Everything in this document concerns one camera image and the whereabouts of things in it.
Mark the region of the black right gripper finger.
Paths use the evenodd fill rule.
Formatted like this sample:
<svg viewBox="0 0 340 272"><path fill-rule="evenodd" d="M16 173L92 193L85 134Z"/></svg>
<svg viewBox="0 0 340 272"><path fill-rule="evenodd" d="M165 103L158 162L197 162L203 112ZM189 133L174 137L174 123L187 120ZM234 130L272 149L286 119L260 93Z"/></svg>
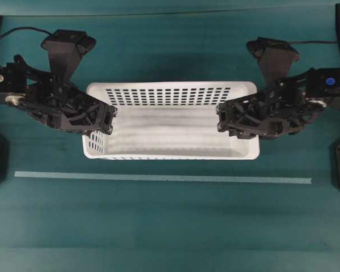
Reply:
<svg viewBox="0 0 340 272"><path fill-rule="evenodd" d="M239 134L236 134L236 137L237 137L238 139L251 140L251 139L257 137L257 135L256 135L256 134L245 134L245 133L240 134L240 133L239 133Z"/></svg>

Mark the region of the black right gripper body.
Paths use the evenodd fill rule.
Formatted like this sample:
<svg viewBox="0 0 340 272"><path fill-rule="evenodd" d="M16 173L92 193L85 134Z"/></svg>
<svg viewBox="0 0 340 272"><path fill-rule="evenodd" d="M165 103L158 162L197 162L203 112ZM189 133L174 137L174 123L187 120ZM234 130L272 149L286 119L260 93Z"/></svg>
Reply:
<svg viewBox="0 0 340 272"><path fill-rule="evenodd" d="M304 86L275 84L255 94L227 100L216 106L219 132L256 134L262 139L299 134L311 122Z"/></svg>

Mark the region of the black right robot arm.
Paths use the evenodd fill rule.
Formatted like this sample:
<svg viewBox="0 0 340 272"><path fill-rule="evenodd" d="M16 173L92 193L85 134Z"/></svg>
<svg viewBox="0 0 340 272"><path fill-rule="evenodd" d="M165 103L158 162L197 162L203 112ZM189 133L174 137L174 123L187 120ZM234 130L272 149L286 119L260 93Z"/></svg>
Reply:
<svg viewBox="0 0 340 272"><path fill-rule="evenodd" d="M340 111L340 68L309 69L216 106L217 129L238 139L300 133L327 107Z"/></svg>

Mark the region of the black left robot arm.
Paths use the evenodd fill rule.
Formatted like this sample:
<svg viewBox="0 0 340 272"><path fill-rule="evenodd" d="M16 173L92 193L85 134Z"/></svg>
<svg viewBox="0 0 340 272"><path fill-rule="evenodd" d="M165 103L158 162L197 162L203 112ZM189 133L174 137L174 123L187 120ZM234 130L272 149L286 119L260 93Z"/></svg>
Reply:
<svg viewBox="0 0 340 272"><path fill-rule="evenodd" d="M117 108L77 89L54 73L34 69L15 55L0 65L0 104L26 112L52 129L89 136L110 135Z"/></svg>

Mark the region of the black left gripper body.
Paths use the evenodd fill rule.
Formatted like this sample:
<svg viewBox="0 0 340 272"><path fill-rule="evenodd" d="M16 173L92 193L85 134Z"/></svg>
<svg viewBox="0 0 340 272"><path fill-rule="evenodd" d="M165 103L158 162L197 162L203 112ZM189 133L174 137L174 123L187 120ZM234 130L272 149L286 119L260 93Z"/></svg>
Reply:
<svg viewBox="0 0 340 272"><path fill-rule="evenodd" d="M90 135L113 132L117 108L73 86L35 83L25 91L24 110L52 129Z"/></svg>

